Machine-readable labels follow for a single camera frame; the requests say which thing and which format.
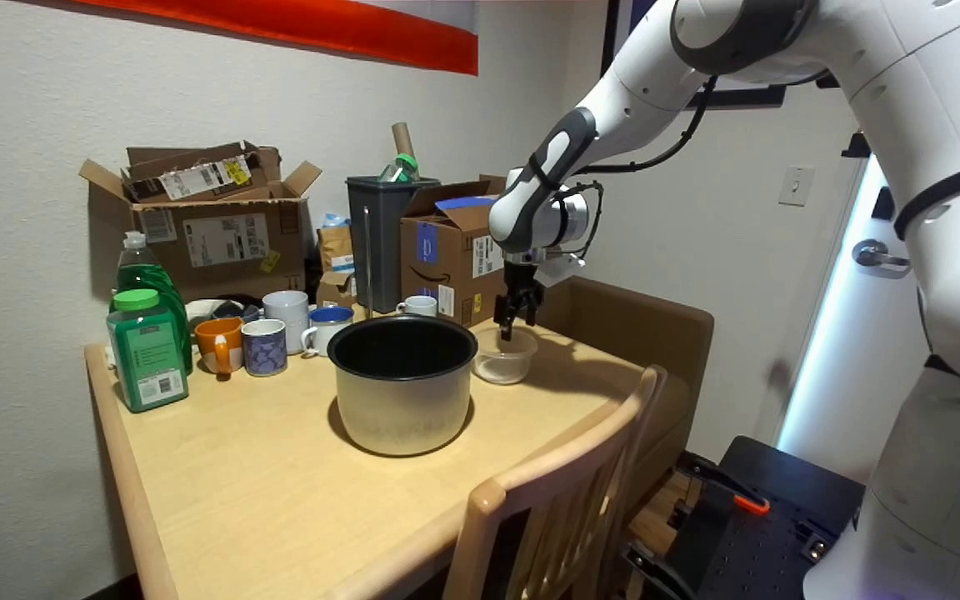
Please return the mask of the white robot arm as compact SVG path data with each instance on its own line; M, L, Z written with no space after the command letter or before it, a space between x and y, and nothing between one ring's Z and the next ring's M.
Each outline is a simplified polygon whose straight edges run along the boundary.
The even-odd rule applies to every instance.
M532 322L542 292L582 264L589 215L568 179L651 143L722 74L840 85L890 183L931 343L802 598L960 600L960 0L656 0L494 205L508 259L494 322Z

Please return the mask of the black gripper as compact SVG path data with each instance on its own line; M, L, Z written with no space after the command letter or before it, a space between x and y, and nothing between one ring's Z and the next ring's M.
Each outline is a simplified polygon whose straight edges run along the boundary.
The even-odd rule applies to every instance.
M514 332L522 332L526 325L532 325L541 305L542 305L542 287L537 284L537 272L508 264L503 294L496 296L501 339L514 339Z

